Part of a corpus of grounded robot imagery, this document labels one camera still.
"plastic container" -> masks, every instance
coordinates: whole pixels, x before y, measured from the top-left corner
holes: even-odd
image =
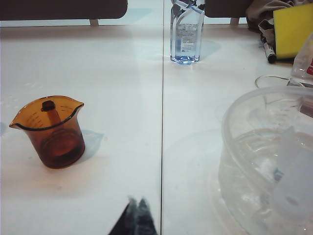
[[[170,58],[180,65],[190,65],[200,60],[204,2],[172,0]]]
[[[313,89],[237,99],[223,120],[222,197],[251,235],[313,235]]]

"amber measuring cup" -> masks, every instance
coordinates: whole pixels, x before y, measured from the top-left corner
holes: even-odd
[[[60,169],[77,161],[85,150],[77,121],[82,102],[62,95],[36,99],[25,105],[10,127],[23,130],[41,161]]]

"fabric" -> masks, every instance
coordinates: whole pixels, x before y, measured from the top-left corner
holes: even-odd
[[[313,3],[313,0],[254,0],[246,10],[248,25],[259,30],[275,48],[273,11],[306,3]]]

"chair leg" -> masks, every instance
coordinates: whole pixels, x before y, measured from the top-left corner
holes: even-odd
[[[99,21],[97,19],[95,19],[95,20],[89,19],[89,23],[90,23],[90,26],[92,26],[92,27],[99,26]]]
[[[238,25],[239,24],[239,18],[230,18],[230,24],[231,25]]]

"clear plastic bottle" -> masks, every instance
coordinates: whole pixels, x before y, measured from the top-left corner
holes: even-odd
[[[189,65],[200,59],[204,0],[172,0],[171,60]]]
[[[313,86],[313,33],[294,59],[291,71],[291,83]]]

